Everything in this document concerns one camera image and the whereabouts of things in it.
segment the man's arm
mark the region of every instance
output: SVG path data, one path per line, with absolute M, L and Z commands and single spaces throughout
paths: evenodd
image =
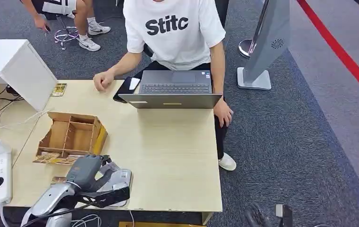
M 114 77 L 131 72 L 142 60 L 142 53 L 127 52 L 121 60 L 111 67 L 107 72 Z
M 104 91 L 114 80 L 114 77 L 131 72 L 142 60 L 142 53 L 127 52 L 121 60 L 105 72 L 93 77 L 94 85 L 98 91 Z
M 25 6 L 26 10 L 31 14 L 31 16 L 34 18 L 35 26 L 39 29 L 42 29 L 43 31 L 47 31 L 46 26 L 47 22 L 44 20 L 44 18 L 38 14 L 38 12 L 35 9 L 34 4 L 31 0 L 21 0 L 23 5 Z
M 211 64 L 210 70 L 213 79 L 213 92 L 217 94 L 224 93 L 224 75 L 225 75 L 225 54 L 222 42 L 210 48 Z M 230 125 L 232 114 L 234 113 L 224 101 L 224 95 L 213 108 L 214 115 L 220 121 L 220 127 Z
M 222 42 L 210 48 L 213 92 L 222 94 L 224 91 L 225 54 Z
M 31 0 L 21 0 L 21 2 L 24 4 L 26 10 L 31 14 L 33 18 L 38 16 L 38 12 L 36 12 L 35 6 L 33 5 Z

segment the white cabinet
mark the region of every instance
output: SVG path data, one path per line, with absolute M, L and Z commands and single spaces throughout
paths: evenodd
M 57 79 L 28 40 L 0 39 L 0 83 L 9 84 L 40 111 Z

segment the stanchion base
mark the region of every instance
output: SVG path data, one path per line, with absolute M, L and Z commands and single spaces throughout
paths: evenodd
M 237 68 L 238 87 L 241 89 L 257 89 L 257 90 L 271 90 L 270 76 L 265 70 L 260 76 L 252 83 L 246 83 L 243 80 L 243 67 Z
M 245 39 L 241 41 L 238 45 L 238 50 L 240 54 L 245 58 L 250 58 L 252 53 L 249 53 L 250 45 L 252 44 L 251 39 Z

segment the electrical outlet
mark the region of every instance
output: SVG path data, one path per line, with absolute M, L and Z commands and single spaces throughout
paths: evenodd
M 10 203 L 11 201 L 11 172 L 11 148 L 0 141 L 0 177 L 3 177 L 3 183 L 0 185 L 0 205 Z

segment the robotic hand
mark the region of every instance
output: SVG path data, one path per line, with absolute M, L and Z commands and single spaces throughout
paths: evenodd
M 69 227 L 72 219 L 71 212 L 88 206 L 104 208 L 117 202 L 129 199 L 129 187 L 98 192 L 114 172 L 114 166 L 108 155 L 86 155 L 73 164 L 67 174 L 67 181 L 50 186 L 40 199 L 24 215 L 21 227 L 45 218 L 49 218 L 46 227 Z M 95 176 L 103 167 L 103 176 L 95 180 Z M 78 202 L 84 206 L 76 208 Z

